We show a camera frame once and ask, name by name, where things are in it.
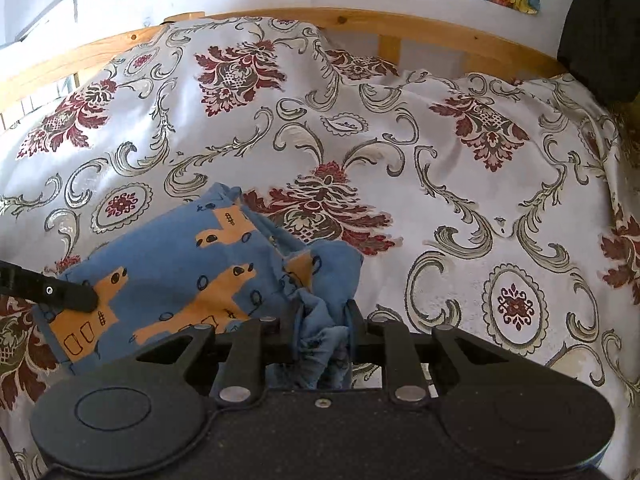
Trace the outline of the blue patterned pants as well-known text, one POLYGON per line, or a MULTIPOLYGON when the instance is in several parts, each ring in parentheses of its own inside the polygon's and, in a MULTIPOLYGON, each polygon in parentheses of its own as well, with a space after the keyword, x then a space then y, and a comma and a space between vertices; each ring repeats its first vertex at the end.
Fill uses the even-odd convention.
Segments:
POLYGON ((81 374, 190 327, 218 334, 252 318, 292 318, 293 359, 270 385, 341 389, 352 376, 352 322, 362 258, 341 240, 303 242, 251 211, 238 188, 212 186, 97 249, 63 274, 96 310, 35 306, 55 359, 81 374))

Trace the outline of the floral white bedspread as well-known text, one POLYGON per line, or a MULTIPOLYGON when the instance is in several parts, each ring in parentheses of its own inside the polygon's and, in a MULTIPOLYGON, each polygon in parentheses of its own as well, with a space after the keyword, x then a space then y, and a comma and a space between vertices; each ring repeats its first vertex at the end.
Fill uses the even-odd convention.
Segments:
POLYGON ((596 387, 639 474, 639 145, 564 75, 445 78, 277 18, 166 26, 1 133, 1 255, 61 276, 214 184, 362 257, 363 314, 596 387))

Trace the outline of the dark cushion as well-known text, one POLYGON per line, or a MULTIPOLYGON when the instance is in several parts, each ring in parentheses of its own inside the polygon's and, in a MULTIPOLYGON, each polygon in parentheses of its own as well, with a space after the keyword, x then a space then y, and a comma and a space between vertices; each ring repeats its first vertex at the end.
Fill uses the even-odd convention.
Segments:
POLYGON ((639 94, 639 0, 573 0, 558 61, 601 102, 639 94))

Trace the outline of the wooden bed frame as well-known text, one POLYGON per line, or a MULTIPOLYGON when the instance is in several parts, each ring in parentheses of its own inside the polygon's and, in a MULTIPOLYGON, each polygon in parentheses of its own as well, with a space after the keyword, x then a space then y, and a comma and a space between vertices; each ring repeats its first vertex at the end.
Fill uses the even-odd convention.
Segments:
POLYGON ((376 50, 377 56, 396 65, 401 60, 402 44, 408 41, 457 53, 462 70, 504 80, 529 76, 550 78, 565 72, 556 58, 524 44, 478 29, 414 15, 346 8, 260 9, 211 16, 204 12, 189 12, 168 16, 159 25, 84 44, 23 70, 2 81, 1 109, 8 110, 38 89, 68 76, 92 77, 112 58, 153 39, 171 24, 183 24, 197 18, 228 20, 243 15, 314 24, 331 39, 343 40, 345 44, 362 40, 369 49, 376 50))

